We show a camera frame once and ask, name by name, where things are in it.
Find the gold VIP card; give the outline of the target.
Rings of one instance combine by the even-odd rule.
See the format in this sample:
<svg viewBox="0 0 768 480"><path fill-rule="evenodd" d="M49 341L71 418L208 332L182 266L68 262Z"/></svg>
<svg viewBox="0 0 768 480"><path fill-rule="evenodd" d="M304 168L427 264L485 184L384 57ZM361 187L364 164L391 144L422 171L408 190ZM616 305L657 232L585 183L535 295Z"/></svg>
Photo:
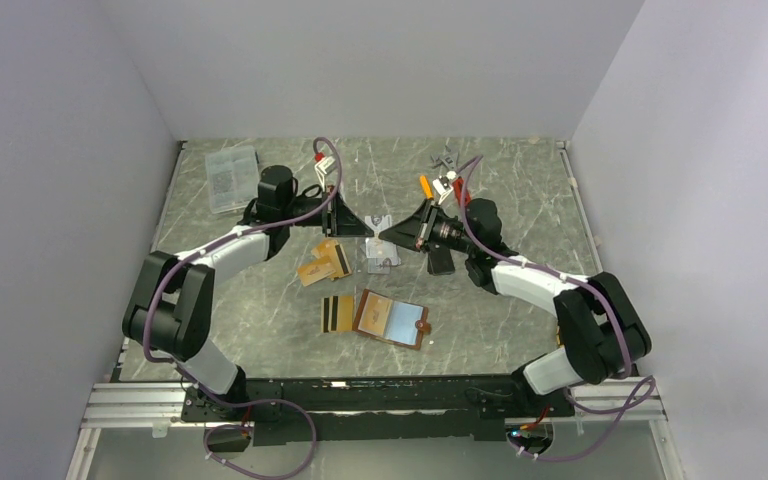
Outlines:
<svg viewBox="0 0 768 480"><path fill-rule="evenodd" d="M375 293L368 293L360 312L358 330L383 337L393 307L393 300Z"/></svg>

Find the brown leather card holder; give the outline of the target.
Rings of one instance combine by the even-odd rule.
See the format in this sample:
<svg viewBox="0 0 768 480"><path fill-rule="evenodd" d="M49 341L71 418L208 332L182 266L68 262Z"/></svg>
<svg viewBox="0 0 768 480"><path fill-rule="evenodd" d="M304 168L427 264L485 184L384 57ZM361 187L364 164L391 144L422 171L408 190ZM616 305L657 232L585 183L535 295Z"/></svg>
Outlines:
<svg viewBox="0 0 768 480"><path fill-rule="evenodd" d="M432 326L428 320L429 309L425 306L402 302L387 297L393 300L393 307L387 324L386 333L383 337L370 335L358 330L360 312L368 293L375 293L386 297L369 289L365 289L362 292L359 305L355 312L353 331L390 345L412 350L420 350L424 337L430 335L432 332Z"/></svg>

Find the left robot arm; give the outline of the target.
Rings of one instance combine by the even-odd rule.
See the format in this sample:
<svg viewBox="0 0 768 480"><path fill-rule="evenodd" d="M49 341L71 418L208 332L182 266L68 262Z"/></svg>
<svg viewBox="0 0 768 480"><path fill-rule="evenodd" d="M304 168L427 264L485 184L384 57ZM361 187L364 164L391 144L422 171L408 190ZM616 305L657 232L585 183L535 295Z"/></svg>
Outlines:
<svg viewBox="0 0 768 480"><path fill-rule="evenodd" d="M144 260L122 320L122 332L153 362L172 363L209 391L208 407L224 420L247 406L246 373L210 338L214 291L243 270L275 257L294 227L319 227L327 237L370 237L372 230L334 186L300 191L292 171L270 166L242 220L207 244Z"/></svg>

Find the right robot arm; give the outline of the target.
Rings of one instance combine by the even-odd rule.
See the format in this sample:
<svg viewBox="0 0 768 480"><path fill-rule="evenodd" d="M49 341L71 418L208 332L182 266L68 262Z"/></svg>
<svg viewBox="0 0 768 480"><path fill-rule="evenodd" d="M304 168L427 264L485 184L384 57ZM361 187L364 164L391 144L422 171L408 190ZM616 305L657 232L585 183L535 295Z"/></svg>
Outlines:
<svg viewBox="0 0 768 480"><path fill-rule="evenodd" d="M651 337L615 275L572 275L526 259L504 243L502 221L491 200L472 199L455 218L426 199L379 237L426 254L433 275L453 272L452 252L463 253L476 287L522 300L555 317L560 346L513 374L517 383L511 401L524 415L538 413L558 390L629 373L634 362L652 350Z"/></svg>

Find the gold card stack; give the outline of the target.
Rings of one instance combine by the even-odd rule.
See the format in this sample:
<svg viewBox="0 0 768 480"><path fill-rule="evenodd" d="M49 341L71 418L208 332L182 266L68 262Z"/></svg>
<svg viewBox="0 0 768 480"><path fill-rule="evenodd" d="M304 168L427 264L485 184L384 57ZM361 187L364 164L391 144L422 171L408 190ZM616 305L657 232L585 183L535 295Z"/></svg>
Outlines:
<svg viewBox="0 0 768 480"><path fill-rule="evenodd" d="M313 248L314 260L300 266L297 274L303 286L309 286L324 279L337 280L352 274L347 254L335 239L328 238Z"/></svg>

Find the black card wallet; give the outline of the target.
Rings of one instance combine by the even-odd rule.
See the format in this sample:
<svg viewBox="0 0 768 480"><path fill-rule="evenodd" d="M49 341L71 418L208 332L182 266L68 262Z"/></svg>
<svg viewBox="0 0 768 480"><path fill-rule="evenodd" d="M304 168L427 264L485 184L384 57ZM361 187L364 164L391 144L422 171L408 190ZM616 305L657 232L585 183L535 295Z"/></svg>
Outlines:
<svg viewBox="0 0 768 480"><path fill-rule="evenodd" d="M427 252L427 271L432 276L451 275L456 269L448 248L435 246Z"/></svg>

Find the gold card with stripes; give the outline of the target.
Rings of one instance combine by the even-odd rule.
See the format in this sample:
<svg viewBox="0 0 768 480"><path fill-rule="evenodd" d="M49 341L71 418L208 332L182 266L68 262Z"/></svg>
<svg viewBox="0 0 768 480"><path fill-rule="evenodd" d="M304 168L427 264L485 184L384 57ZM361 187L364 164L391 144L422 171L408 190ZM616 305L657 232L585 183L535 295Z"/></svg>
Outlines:
<svg viewBox="0 0 768 480"><path fill-rule="evenodd" d="M343 333L353 330L355 298L351 295L330 296L322 299L321 331Z"/></svg>

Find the red adjustable wrench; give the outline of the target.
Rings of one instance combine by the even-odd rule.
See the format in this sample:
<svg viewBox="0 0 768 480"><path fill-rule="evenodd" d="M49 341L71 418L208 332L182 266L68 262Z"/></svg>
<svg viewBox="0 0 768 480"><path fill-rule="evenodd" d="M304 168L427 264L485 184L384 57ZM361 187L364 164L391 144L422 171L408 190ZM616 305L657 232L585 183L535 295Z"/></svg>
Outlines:
<svg viewBox="0 0 768 480"><path fill-rule="evenodd" d="M448 148L445 148L441 154L431 155L430 161L432 167L439 169L440 173L437 177L427 181L426 194L433 198L438 205L452 199L459 207L465 207L471 200L471 196L466 187L464 171L472 165L472 162L468 161L464 166L461 166L459 153Z"/></svg>

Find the clear plastic parts box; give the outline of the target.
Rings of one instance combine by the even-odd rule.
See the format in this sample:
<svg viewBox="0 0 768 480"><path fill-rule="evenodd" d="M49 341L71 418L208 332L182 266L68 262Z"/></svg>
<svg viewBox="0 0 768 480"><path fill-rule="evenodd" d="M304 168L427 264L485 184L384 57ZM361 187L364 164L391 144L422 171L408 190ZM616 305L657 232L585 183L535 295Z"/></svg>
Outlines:
<svg viewBox="0 0 768 480"><path fill-rule="evenodd" d="M253 146L237 146L207 154L205 169L209 208L213 214L242 209L257 195L260 168Z"/></svg>

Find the black aluminium base frame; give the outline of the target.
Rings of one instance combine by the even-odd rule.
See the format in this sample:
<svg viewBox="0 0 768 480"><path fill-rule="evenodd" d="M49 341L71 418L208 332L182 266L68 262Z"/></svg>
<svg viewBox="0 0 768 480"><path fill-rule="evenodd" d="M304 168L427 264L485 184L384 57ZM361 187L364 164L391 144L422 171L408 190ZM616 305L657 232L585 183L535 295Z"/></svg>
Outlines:
<svg viewBox="0 0 768 480"><path fill-rule="evenodd" d="M609 423L626 402L626 421L666 417L656 388L640 378L606 380L538 396L510 374L343 378L250 378L243 399L216 402L185 380L93 387L86 429L246 424L257 446L320 441L470 437L503 440L522 424L549 429Z"/></svg>

